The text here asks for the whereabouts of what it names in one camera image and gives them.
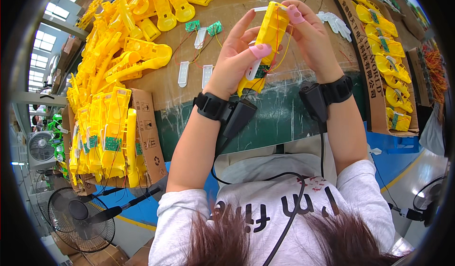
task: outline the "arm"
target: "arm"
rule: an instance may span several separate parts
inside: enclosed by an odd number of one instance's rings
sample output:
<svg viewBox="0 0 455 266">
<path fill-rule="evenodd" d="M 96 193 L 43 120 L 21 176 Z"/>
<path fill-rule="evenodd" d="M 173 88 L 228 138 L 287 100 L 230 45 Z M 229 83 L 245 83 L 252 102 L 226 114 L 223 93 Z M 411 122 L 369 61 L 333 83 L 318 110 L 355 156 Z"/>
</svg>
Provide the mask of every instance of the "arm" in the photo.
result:
<svg viewBox="0 0 455 266">
<path fill-rule="evenodd" d="M 301 1 L 287 0 L 282 4 L 288 7 L 289 19 L 297 29 L 293 32 L 294 39 L 318 82 L 331 83 L 340 79 L 344 73 L 321 20 Z M 327 133 L 337 175 L 354 162 L 367 159 L 365 130 L 354 96 L 328 107 Z"/>
<path fill-rule="evenodd" d="M 250 10 L 232 28 L 223 44 L 217 64 L 202 93 L 229 100 L 247 67 L 272 52 L 270 45 L 248 47 L 259 32 L 259 27 L 246 30 L 255 16 Z M 187 126 L 175 148 L 169 170 L 166 192 L 202 189 L 212 168 L 220 122 L 197 112 L 195 106 Z"/>
</svg>

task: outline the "workbench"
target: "workbench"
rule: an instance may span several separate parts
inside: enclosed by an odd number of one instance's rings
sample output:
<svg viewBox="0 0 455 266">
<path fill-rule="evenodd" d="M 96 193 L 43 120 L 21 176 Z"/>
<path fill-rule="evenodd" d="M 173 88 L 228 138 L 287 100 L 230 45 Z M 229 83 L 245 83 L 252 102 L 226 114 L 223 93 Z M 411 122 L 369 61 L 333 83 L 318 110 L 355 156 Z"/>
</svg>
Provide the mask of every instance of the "workbench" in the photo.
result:
<svg viewBox="0 0 455 266">
<path fill-rule="evenodd" d="M 202 27 L 219 20 L 224 30 L 224 33 L 218 34 L 219 41 L 222 42 L 223 35 L 226 39 L 232 27 L 249 9 L 267 6 L 270 1 L 284 0 L 213 0 L 208 7 L 194 5 L 196 16 L 192 20 L 200 20 Z M 343 19 L 334 0 L 301 1 L 316 13 L 332 12 Z M 250 27 L 259 26 L 264 14 L 265 12 L 257 12 Z M 156 16 L 151 19 L 156 24 Z M 353 80 L 354 97 L 362 118 L 365 119 L 365 90 L 354 47 L 340 34 L 334 34 L 328 23 L 325 23 L 325 26 L 338 63 L 345 74 L 351 76 Z M 162 32 L 154 42 L 167 44 L 173 49 L 174 56 L 168 65 L 158 70 L 145 70 L 142 78 L 124 82 L 127 88 L 139 88 L 152 93 L 156 127 L 165 161 L 171 160 L 188 121 L 193 98 L 202 90 L 202 68 L 196 64 L 189 67 L 187 86 L 181 88 L 177 84 L 180 62 L 192 61 L 196 54 L 194 47 L 196 34 L 192 34 L 179 47 L 187 36 L 184 23 L 177 23 L 174 29 Z M 286 47 L 289 37 L 288 34 L 284 36 L 281 42 L 283 47 Z M 208 37 L 204 48 L 197 59 L 197 64 L 201 67 L 207 64 L 216 65 L 221 49 L 217 40 Z M 282 53 L 277 55 L 278 62 L 282 58 Z M 252 91 L 248 94 L 247 99 L 256 105 L 258 110 L 248 126 L 231 141 L 223 153 L 256 149 L 319 134 L 317 123 L 310 119 L 298 95 L 300 84 L 304 80 L 316 81 L 316 78 L 292 39 L 281 66 L 266 76 L 262 92 L 255 94 Z M 230 100 L 236 101 L 238 97 L 232 96 Z"/>
</svg>

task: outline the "yellow floor line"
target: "yellow floor line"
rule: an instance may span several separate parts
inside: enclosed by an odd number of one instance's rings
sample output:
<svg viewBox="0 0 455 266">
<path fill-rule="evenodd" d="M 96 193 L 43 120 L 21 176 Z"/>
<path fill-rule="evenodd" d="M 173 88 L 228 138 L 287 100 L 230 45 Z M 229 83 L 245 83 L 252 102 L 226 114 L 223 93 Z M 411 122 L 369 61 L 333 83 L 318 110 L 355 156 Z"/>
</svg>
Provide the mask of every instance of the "yellow floor line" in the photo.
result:
<svg viewBox="0 0 455 266">
<path fill-rule="evenodd" d="M 130 223 L 130 224 L 133 224 L 133 225 L 136 225 L 136 226 L 139 226 L 139 227 L 143 227 L 143 228 L 148 229 L 148 230 L 156 231 L 156 226 L 146 225 L 146 224 L 140 223 L 138 221 L 134 221 L 134 220 L 125 218 L 123 216 L 116 216 L 116 218 L 118 218 L 118 219 L 120 219 L 122 221 L 125 221 L 127 223 Z"/>
<path fill-rule="evenodd" d="M 381 193 L 387 191 L 387 188 L 390 188 L 392 187 L 393 185 L 395 185 L 395 183 L 397 183 L 401 178 L 403 178 L 416 164 L 418 161 L 421 160 L 423 154 L 425 153 L 426 150 L 422 151 L 420 153 L 420 155 L 414 160 L 413 163 L 411 163 L 406 169 L 404 172 L 401 172 L 400 175 L 398 175 L 395 179 L 393 179 L 389 184 L 387 184 L 385 187 L 382 187 L 381 188 Z"/>
</svg>

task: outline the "forearm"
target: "forearm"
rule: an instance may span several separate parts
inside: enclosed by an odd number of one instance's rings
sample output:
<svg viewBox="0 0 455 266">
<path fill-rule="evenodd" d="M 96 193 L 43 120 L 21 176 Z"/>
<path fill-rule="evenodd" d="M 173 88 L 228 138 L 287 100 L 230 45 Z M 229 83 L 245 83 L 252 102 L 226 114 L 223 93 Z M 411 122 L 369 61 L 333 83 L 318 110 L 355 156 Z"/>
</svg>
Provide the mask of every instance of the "forearm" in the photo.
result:
<svg viewBox="0 0 455 266">
<path fill-rule="evenodd" d="M 194 106 L 174 150 L 166 192 L 202 189 L 212 168 L 220 121 L 210 120 Z"/>
<path fill-rule="evenodd" d="M 342 76 L 343 71 L 337 66 L 325 77 L 325 82 Z M 354 162 L 367 159 L 365 129 L 353 95 L 344 102 L 328 106 L 327 133 L 337 175 Z"/>
</svg>

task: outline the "t-shirt sleeve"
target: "t-shirt sleeve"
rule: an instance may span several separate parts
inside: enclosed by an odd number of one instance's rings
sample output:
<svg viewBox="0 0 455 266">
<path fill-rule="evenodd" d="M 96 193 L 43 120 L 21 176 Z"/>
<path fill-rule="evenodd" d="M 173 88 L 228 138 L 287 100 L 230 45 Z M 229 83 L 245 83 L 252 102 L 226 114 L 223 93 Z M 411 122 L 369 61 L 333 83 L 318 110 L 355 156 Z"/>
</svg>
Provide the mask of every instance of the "t-shirt sleeve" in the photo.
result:
<svg viewBox="0 0 455 266">
<path fill-rule="evenodd" d="M 158 223 L 148 264 L 181 265 L 189 244 L 192 218 L 198 212 L 203 218 L 209 218 L 207 194 L 202 189 L 168 192 L 158 204 Z"/>
<path fill-rule="evenodd" d="M 371 161 L 357 161 L 338 176 L 337 189 L 353 212 L 359 212 L 364 222 L 388 252 L 393 245 L 395 227 L 389 205 L 381 195 L 374 177 L 376 167 Z"/>
</svg>

